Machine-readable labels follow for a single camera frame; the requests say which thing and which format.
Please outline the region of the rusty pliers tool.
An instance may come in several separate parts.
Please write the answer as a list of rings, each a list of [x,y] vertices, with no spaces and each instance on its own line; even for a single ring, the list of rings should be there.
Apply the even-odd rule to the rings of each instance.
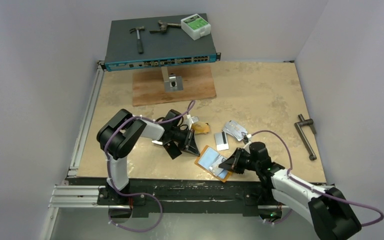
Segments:
[[[169,28],[174,28],[174,29],[182,28],[182,25],[180,23],[169,23],[162,20],[158,20],[157,23],[158,23],[159,29],[150,30],[149,31],[150,34],[165,34]]]

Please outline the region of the single silver VIP card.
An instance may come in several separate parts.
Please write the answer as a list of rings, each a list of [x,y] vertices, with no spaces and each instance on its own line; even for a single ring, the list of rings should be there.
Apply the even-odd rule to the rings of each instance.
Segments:
[[[209,167],[209,171],[215,176],[215,177],[220,177],[224,178],[226,174],[228,173],[227,170],[220,168],[217,164],[211,165]]]

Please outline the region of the metal post bracket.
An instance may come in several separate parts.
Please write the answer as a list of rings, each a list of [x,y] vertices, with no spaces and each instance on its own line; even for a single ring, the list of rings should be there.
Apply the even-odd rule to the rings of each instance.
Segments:
[[[183,78],[180,75],[174,73],[169,73],[166,66],[161,67],[161,73],[163,77],[164,91],[168,92],[178,92],[183,91]]]

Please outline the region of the aluminium frame rail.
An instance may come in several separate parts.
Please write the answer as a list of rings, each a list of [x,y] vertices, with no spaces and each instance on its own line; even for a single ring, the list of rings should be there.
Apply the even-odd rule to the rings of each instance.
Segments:
[[[214,80],[215,98],[196,100],[191,114],[208,123],[210,133],[195,137],[199,150],[215,148],[215,133],[230,120],[238,122],[256,141],[268,147],[271,158],[292,173],[313,184],[325,184],[321,157],[309,159],[309,153],[294,123],[298,114],[309,117],[296,65],[290,62],[207,63]],[[105,155],[96,140],[99,129],[119,110],[156,119],[170,109],[184,112],[190,101],[133,106],[133,74],[154,68],[111,71],[101,75],[101,81],[86,118],[74,167],[68,178],[107,177]],[[94,207],[86,187],[57,186],[51,204],[56,207]]]

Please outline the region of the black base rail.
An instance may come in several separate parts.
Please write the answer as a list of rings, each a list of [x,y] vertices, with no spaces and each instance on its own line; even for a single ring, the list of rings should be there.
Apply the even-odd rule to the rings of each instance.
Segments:
[[[262,197],[256,181],[175,180],[131,178],[124,196],[103,177],[67,178],[70,187],[92,190],[92,206],[109,208],[110,216],[147,218],[149,214],[240,214],[276,221],[290,208]]]

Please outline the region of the orange leather card holder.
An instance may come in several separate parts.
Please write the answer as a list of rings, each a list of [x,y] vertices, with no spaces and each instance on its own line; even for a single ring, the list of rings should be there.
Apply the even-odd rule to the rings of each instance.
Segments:
[[[212,165],[219,165],[221,162],[225,161],[226,159],[227,157],[220,154],[218,151],[216,151],[209,145],[206,145],[204,149],[201,151],[200,156],[196,158],[194,164],[197,165],[199,168],[203,169],[204,171],[208,172],[214,178],[225,183],[229,179],[229,177],[232,175],[232,173],[227,170],[228,173],[225,175],[225,177],[214,176],[210,172],[209,167]]]

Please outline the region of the blue network switch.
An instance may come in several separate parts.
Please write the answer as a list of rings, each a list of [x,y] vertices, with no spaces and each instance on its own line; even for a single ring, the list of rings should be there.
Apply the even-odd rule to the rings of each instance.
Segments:
[[[185,66],[192,64],[214,63],[221,59],[211,34],[197,40],[191,39],[180,28],[169,28],[165,34],[151,34],[158,30],[158,20],[179,24],[184,15],[146,17],[113,20],[111,22],[106,56],[100,63],[108,72]],[[137,34],[129,30],[144,26],[140,32],[144,53],[137,50]]]

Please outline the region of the white green electrical box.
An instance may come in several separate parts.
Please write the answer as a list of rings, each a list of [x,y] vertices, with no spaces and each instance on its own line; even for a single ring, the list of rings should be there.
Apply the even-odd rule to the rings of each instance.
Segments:
[[[194,41],[211,33],[211,24],[199,14],[193,14],[180,20],[181,29]]]

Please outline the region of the claw hammer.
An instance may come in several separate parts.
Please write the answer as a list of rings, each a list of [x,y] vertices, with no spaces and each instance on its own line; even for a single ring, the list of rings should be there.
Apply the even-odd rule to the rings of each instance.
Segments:
[[[143,42],[142,42],[142,39],[141,39],[141,31],[144,31],[144,30],[145,30],[144,26],[134,27],[134,28],[131,28],[129,30],[130,34],[136,33],[136,37],[137,37],[137,40],[136,40],[137,52],[140,55],[144,53]]]

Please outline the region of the silver card with stripe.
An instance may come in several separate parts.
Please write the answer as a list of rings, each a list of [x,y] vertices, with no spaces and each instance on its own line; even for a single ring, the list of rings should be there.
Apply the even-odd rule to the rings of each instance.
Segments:
[[[227,134],[224,131],[215,133],[214,139],[217,151],[225,151],[229,149]]]

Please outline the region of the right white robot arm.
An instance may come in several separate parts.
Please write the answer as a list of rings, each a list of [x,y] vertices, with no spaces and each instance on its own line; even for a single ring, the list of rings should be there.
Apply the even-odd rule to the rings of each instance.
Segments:
[[[254,171],[261,182],[261,199],[268,204],[277,201],[290,207],[313,226],[321,240],[347,240],[362,229],[339,189],[326,189],[290,174],[284,166],[272,161],[262,142],[253,142],[247,149],[238,147],[218,166],[236,174]]]

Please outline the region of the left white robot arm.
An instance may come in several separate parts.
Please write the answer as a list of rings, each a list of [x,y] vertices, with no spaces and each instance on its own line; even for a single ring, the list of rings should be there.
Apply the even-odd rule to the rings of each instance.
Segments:
[[[200,151],[195,141],[195,131],[180,122],[183,116],[171,109],[161,122],[134,116],[126,109],[121,109],[99,131],[96,140],[107,156],[107,183],[112,187],[109,197],[118,205],[126,203],[129,191],[127,156],[133,150],[140,137],[160,143],[171,159],[182,153],[199,157]]]

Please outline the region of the wooden board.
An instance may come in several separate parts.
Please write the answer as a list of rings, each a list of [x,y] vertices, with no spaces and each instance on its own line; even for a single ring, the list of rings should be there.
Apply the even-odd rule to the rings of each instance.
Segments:
[[[212,99],[217,96],[209,65],[158,67],[132,77],[134,107]]]

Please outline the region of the single black card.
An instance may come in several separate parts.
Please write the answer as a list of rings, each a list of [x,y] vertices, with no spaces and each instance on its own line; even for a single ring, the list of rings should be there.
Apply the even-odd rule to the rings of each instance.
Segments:
[[[164,149],[172,160],[176,159],[182,154],[182,151],[176,145],[174,141],[169,141],[163,145]]]

